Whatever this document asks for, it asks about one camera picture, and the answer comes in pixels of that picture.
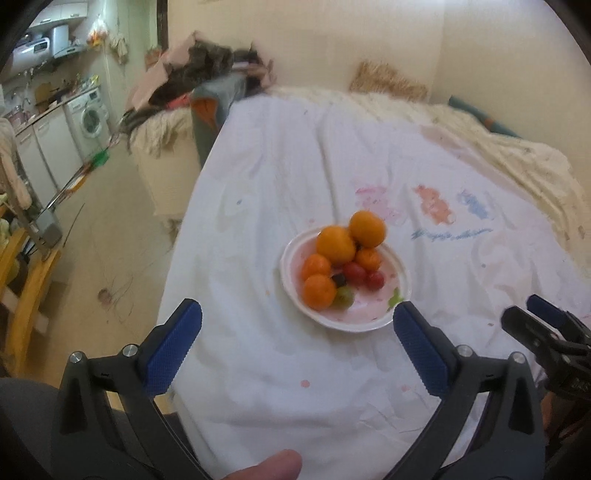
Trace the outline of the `person's right hand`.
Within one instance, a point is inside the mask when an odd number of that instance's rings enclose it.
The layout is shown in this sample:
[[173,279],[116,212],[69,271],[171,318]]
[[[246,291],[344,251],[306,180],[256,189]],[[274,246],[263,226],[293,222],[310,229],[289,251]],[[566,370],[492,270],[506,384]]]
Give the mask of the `person's right hand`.
[[541,401],[543,429],[549,443],[558,443],[571,424],[574,402],[548,391]]

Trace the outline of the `person's left hand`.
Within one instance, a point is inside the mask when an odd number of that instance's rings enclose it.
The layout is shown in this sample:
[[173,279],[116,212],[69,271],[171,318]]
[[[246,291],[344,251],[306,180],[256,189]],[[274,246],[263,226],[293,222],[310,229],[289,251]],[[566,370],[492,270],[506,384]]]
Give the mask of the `person's left hand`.
[[286,449],[257,465],[233,472],[224,480],[296,480],[302,467],[301,455]]

